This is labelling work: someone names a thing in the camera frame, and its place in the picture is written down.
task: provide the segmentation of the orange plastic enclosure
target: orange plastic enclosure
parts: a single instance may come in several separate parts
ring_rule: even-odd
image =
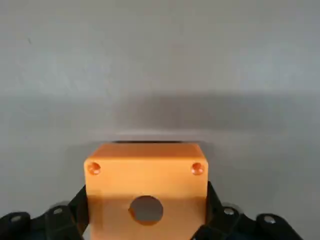
[[[103,144],[84,173],[91,240],[189,240],[205,223],[208,162],[195,143]],[[136,219],[144,197],[159,219]]]

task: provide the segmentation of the black plastic part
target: black plastic part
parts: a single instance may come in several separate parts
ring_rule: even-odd
[[[12,212],[0,218],[0,239],[14,239],[17,234],[25,232],[30,226],[27,212]]]
[[[3,216],[0,218],[0,240],[82,240],[88,224],[84,186],[68,205],[55,206],[36,218],[30,219],[27,212]]]
[[[266,222],[265,217],[272,217],[274,223]],[[256,222],[259,224],[262,231],[274,240],[302,240],[289,223],[278,215],[272,213],[260,214],[257,216]]]
[[[89,224],[86,186],[83,186],[77,195],[69,202],[68,207],[70,208],[78,230],[82,235]]]
[[[48,240],[83,240],[68,206],[56,206],[45,213]]]
[[[266,216],[274,218],[274,222],[265,221]],[[0,240],[83,240],[82,234],[88,224],[84,186],[68,205],[55,206],[36,218],[30,219],[27,212],[3,216],[0,218]],[[191,239],[302,240],[287,221],[277,215],[264,213],[252,220],[235,208],[223,207],[210,182],[207,185],[206,223]]]

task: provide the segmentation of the screw hole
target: screw hole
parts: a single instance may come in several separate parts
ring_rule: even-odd
[[[205,168],[201,163],[196,162],[196,163],[192,164],[191,172],[194,175],[201,175],[204,173],[204,171],[205,171]]]
[[[148,195],[135,198],[128,211],[137,223],[144,226],[152,226],[158,223],[164,214],[161,202]]]
[[[11,222],[12,222],[12,223],[18,222],[20,219],[21,219],[21,216],[20,216],[20,215],[18,215],[18,216],[13,216],[13,217],[11,218]]]
[[[53,211],[53,214],[60,214],[62,213],[62,208],[57,208]]]
[[[98,175],[101,171],[101,167],[98,163],[92,162],[87,167],[88,171],[92,175]]]

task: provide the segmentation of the gray background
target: gray background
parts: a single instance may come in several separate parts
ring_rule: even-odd
[[[0,214],[111,140],[199,141],[224,202],[317,239],[319,0],[1,0]]]

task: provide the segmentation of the bolt head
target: bolt head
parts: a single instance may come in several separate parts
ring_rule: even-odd
[[[232,208],[226,207],[224,209],[224,213],[227,215],[233,215],[233,214],[235,214],[235,211]]]
[[[268,224],[275,224],[276,220],[272,217],[272,216],[265,216],[264,217],[264,221]]]

